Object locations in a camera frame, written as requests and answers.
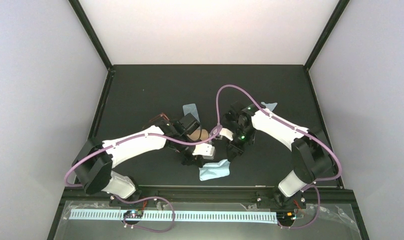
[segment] light blue fabric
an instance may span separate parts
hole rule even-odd
[[[230,162],[228,159],[219,162],[210,162],[199,168],[199,178],[201,181],[217,179],[230,175]]]
[[[265,102],[261,102],[262,105],[264,105],[266,108],[269,109],[269,111],[273,111],[274,108],[277,106],[277,103],[265,103]]]

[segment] white back panel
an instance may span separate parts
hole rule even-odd
[[[338,0],[81,0],[112,64],[304,64]]]

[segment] black table surface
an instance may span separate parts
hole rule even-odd
[[[186,104],[196,104],[203,128],[210,131],[217,121],[215,96],[225,84],[242,87],[258,102],[278,103],[274,113],[294,124],[321,127],[301,65],[116,65],[114,70],[97,128],[100,140],[137,133],[160,113],[179,119]],[[220,114],[235,101],[250,104],[238,90],[224,89],[219,97]],[[215,146],[215,159],[224,159],[223,144]],[[181,160],[179,153],[164,148],[136,156],[114,170],[146,186],[252,187],[276,186],[292,169],[291,152],[260,131],[255,144],[232,161],[229,176],[200,181],[198,167],[182,165]],[[335,181],[321,184],[336,186]]]

